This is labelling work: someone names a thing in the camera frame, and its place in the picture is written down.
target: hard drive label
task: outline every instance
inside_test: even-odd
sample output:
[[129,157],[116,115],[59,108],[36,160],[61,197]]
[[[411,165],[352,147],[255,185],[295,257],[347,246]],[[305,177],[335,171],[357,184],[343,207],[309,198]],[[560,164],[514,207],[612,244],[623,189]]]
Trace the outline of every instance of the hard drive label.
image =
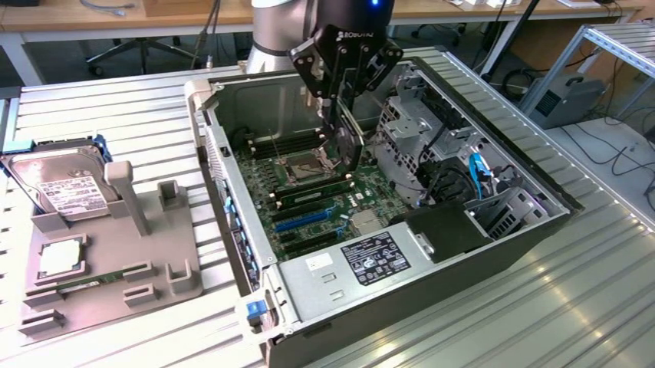
[[39,189],[61,215],[76,215],[107,208],[93,176],[40,182]]

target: green circuit board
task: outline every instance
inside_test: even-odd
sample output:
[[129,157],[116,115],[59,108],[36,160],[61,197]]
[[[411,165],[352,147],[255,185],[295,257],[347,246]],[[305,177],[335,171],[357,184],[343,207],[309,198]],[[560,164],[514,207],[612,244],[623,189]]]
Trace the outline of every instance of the green circuit board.
[[[347,190],[341,194],[329,196],[328,198],[312,201],[312,205],[320,205],[320,208],[331,209],[331,215],[327,219],[299,226],[283,232],[275,232],[275,226],[285,221],[300,219],[303,216],[273,221],[273,216],[280,213],[279,206],[275,200],[271,199],[269,193],[275,189],[289,189],[301,184],[317,182],[335,176],[343,176],[344,172],[340,167],[335,167],[329,172],[323,170],[312,170],[299,176],[293,176],[293,172],[288,169],[284,163],[289,159],[301,161],[309,158],[312,150],[280,155],[280,157],[255,160],[247,153],[237,153],[236,160],[240,166],[240,172],[248,186],[249,195],[257,209],[259,219],[265,229],[265,234],[271,242],[275,255],[280,260],[292,259],[308,252],[324,248],[337,242],[356,238],[360,233],[353,227],[351,217],[361,211],[371,210],[383,226],[387,226],[389,219],[407,211],[407,205],[403,202],[400,195],[389,185],[389,181],[384,177],[384,173],[376,165],[360,164],[351,173],[353,186],[349,186],[349,181],[335,187],[340,190]],[[297,177],[309,175],[311,177],[297,179]],[[337,237],[320,244],[304,246],[303,242],[319,237],[337,233]],[[292,241],[284,241],[283,237],[293,237]]]

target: blue pcie slot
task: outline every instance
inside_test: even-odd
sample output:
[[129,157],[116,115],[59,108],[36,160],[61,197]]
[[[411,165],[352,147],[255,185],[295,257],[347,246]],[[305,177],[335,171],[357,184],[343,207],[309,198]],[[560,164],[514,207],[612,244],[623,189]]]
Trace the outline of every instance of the blue pcie slot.
[[277,224],[275,226],[275,232],[285,232],[287,230],[291,230],[293,228],[299,228],[300,226],[304,226],[304,225],[308,225],[313,222],[319,222],[319,221],[328,219],[329,216],[332,215],[332,210],[333,210],[333,207],[323,210],[319,213],[315,213],[313,215],[307,215],[307,216],[300,217],[296,220],[287,221],[287,222],[283,222],[281,224]]

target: gray 3d-printed holder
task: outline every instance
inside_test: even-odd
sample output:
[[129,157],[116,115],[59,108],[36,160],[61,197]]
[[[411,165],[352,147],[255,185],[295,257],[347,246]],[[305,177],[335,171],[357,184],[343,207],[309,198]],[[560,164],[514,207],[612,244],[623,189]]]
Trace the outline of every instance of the gray 3d-printed holder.
[[[187,189],[173,180],[135,194],[128,162],[105,165],[121,200],[111,215],[65,222],[35,215],[19,331],[33,343],[200,295]],[[79,268],[37,279],[47,243],[81,238]]]

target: metal slat surface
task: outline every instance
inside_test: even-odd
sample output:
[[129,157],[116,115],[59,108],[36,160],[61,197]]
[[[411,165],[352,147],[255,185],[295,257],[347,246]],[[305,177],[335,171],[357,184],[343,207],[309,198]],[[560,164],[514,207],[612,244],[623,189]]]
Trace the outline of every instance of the metal slat surface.
[[584,38],[655,78],[655,27],[646,23],[592,25]]
[[[616,28],[616,32],[632,29]],[[510,269],[311,366],[647,366],[655,362],[655,242],[610,188],[580,171],[567,153],[456,59],[432,48],[415,49],[452,82],[496,127],[587,207],[568,226]],[[137,192],[163,178],[191,186],[189,203],[203,268],[204,295],[149,314],[113,321],[65,337],[19,348],[9,318],[23,283],[28,201],[13,189],[0,196],[11,209],[0,233],[0,365],[36,366],[263,366],[260,351],[241,341],[232,306],[233,275],[209,198],[193,157],[177,89],[193,76],[236,73],[235,68],[129,77],[24,90],[16,137],[107,134],[116,159],[135,163]],[[144,91],[161,89],[147,98]],[[139,94],[133,102],[113,94]],[[59,100],[83,98],[75,110]]]

